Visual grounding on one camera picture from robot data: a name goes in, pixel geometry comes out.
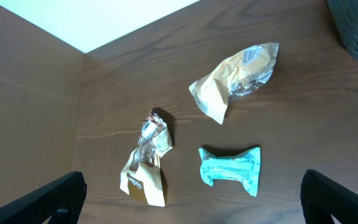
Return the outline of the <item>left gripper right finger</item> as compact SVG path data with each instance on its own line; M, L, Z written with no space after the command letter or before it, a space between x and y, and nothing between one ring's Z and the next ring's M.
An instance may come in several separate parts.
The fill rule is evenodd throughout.
M300 200L306 224L358 223L358 195L316 170L305 172Z

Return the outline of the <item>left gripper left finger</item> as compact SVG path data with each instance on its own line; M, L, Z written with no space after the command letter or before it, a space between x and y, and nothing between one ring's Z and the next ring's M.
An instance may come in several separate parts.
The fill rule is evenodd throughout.
M78 222L87 193L83 174L70 172L0 208L0 223Z

